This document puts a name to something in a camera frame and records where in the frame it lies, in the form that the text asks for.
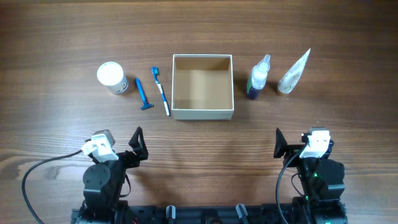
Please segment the blue disposable razor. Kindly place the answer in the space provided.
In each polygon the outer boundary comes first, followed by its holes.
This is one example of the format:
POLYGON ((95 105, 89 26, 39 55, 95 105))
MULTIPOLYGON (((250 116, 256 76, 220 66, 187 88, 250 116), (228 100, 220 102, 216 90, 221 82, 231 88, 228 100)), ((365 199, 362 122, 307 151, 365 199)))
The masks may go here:
POLYGON ((149 102, 148 102, 148 99, 147 99, 147 97, 146 97, 146 94, 145 94, 145 92, 144 92, 144 89, 143 89, 143 87, 142 87, 142 84, 141 84, 140 79, 136 78, 136 79, 135 79, 135 82, 136 82, 137 89, 138 89, 138 91, 139 91, 141 100, 142 100, 142 102, 143 102, 143 106, 141 107, 141 110, 146 110, 146 109, 149 109, 149 108, 153 107, 154 105, 153 105, 152 103, 149 103, 149 102))

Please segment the white floral tube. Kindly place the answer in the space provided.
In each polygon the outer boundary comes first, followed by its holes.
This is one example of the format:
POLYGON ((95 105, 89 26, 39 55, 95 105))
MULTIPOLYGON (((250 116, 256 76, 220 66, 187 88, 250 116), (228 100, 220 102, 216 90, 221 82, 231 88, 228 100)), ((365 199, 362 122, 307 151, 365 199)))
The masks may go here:
POLYGON ((311 49, 308 49, 279 81, 277 91, 280 94, 288 95, 295 88, 305 69, 310 51, 311 49))

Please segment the clear spray bottle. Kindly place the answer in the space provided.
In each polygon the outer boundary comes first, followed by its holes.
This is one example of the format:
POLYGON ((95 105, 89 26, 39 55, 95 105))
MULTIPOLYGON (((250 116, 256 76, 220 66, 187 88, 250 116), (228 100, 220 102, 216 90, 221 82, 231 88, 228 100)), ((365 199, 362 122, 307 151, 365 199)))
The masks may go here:
POLYGON ((256 100, 265 87, 268 72, 271 68, 271 56, 265 57, 253 67, 246 85, 246 95, 250 100, 256 100))

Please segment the blue white toothbrush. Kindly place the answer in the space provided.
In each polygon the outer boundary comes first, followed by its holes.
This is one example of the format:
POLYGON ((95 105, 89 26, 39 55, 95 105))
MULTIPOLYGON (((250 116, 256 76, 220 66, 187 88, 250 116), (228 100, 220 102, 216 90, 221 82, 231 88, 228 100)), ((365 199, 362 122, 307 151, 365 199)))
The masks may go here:
POLYGON ((161 83, 158 81, 158 78, 157 78, 157 76, 159 75, 159 69, 157 67, 152 67, 152 75, 154 77, 155 84, 157 85, 157 87, 158 87, 158 89, 160 91, 166 115, 170 116, 169 104, 167 102, 163 86, 161 85, 161 83))

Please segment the cotton swab tub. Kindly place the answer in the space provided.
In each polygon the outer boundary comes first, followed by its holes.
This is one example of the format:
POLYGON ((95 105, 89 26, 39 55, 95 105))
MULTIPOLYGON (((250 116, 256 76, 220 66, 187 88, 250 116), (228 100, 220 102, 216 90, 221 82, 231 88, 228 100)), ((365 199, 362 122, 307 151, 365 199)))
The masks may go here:
POLYGON ((124 93, 129 85, 122 66, 116 62, 102 64, 97 70, 97 79, 115 95, 124 93))

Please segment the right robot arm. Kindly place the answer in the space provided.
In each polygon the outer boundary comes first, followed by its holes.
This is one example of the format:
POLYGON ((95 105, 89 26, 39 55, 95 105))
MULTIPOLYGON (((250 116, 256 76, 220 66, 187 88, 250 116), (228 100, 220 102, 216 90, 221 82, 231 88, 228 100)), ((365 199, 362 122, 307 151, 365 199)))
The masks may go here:
POLYGON ((329 158, 334 145, 327 128, 310 128, 301 135, 300 144, 288 144, 282 131, 275 131, 275 158, 284 158, 275 185, 275 202, 281 223, 347 223, 345 206, 340 202, 345 190, 345 167, 329 158), (280 183, 287 168, 295 174, 303 192, 286 211, 279 197, 280 183))

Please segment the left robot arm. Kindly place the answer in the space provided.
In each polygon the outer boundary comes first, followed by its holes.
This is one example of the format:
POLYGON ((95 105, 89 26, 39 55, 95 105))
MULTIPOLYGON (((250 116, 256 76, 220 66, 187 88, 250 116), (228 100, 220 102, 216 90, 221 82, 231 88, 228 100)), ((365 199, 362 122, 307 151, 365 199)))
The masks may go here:
POLYGON ((123 184, 129 182, 126 171, 139 167, 148 158, 143 131, 137 127, 128 144, 130 151, 116 153, 110 130, 97 131, 86 140, 81 150, 94 164, 83 174, 84 201, 72 211, 71 222, 79 223, 138 223, 128 202, 121 200, 123 184))

